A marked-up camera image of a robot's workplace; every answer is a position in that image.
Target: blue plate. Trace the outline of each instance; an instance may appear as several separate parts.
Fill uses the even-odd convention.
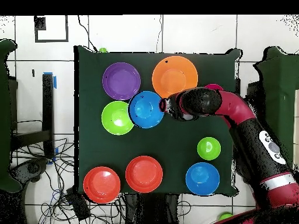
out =
[[[151,91],[142,91],[136,94],[128,106],[128,113],[132,122],[144,129],[159,124],[164,116],[159,108],[160,100],[161,97]]]

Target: blue bowl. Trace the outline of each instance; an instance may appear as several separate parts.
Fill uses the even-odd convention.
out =
[[[197,195],[211,195],[218,188],[219,182],[218,170],[207,162],[195,163],[186,173],[186,185]]]
[[[151,128],[162,120],[164,113],[160,111],[161,97],[151,91],[136,94],[129,102],[128,113],[131,121],[140,128]]]

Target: table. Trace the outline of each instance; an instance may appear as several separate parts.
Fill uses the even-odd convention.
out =
[[[232,140],[228,128],[219,116],[203,117],[197,121],[179,122],[165,114],[154,128],[134,127],[128,134],[116,136],[102,126],[101,113],[108,103],[114,101],[104,91],[102,76],[106,68],[115,62],[133,65],[141,77],[141,90],[154,92],[152,72],[160,60],[179,55],[189,59],[199,75],[198,86],[219,84],[224,90],[236,92],[235,60],[241,51],[231,49],[226,54],[155,54],[148,52],[93,52],[75,46],[75,106],[76,113],[75,165],[78,172],[75,184],[79,193],[83,191],[83,180],[90,169],[107,166],[120,177],[121,192],[135,193],[125,179],[128,163],[140,155],[155,158],[164,172],[156,193],[190,193],[185,184],[188,168],[204,160],[197,154],[196,147],[204,137],[215,137],[221,143],[218,158],[210,161],[220,174],[220,185],[215,194],[233,196],[237,189],[231,183]]]

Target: purple bowl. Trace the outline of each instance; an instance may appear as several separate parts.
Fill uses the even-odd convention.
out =
[[[107,95],[115,100],[128,100],[140,88],[138,71],[126,62],[111,64],[103,75],[103,87]]]

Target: white tile floor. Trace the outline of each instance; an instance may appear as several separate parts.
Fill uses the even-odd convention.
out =
[[[253,64],[260,61],[268,46],[280,46],[287,53],[298,52],[298,15],[124,15],[124,16],[80,16],[87,28],[91,42],[97,49],[108,51],[150,51],[165,53],[209,53],[223,54],[230,48],[239,48],[243,56],[239,64],[241,95],[245,96],[248,83],[258,81],[259,75]],[[39,31],[45,39],[65,37],[64,16],[46,16],[46,31]],[[57,77],[54,89],[55,139],[74,140],[74,53],[73,46],[92,48],[88,35],[78,23],[77,16],[68,16],[67,43],[35,43],[33,16],[0,16],[0,39],[16,41],[18,48],[7,61],[9,73],[16,76],[18,88],[18,120],[41,120],[41,77],[43,72],[52,72]],[[21,123],[19,131],[40,130],[39,122]],[[74,155],[74,149],[67,152]],[[53,165],[47,165],[52,186],[57,189],[57,175]],[[66,188],[74,184],[72,173],[62,173]],[[238,214],[254,207],[251,192],[236,174],[235,186],[239,194],[234,198],[222,195],[197,197],[184,194],[183,199],[191,204],[190,212],[180,216],[180,224],[210,224],[222,212]],[[41,204],[52,198],[46,174],[36,184],[30,183],[26,193],[26,214],[29,224],[37,224],[41,217]],[[178,213],[186,213],[188,204],[178,207]],[[110,207],[93,208],[92,213],[110,215]],[[55,221],[55,224],[68,224]],[[104,224],[98,219],[93,224]]]

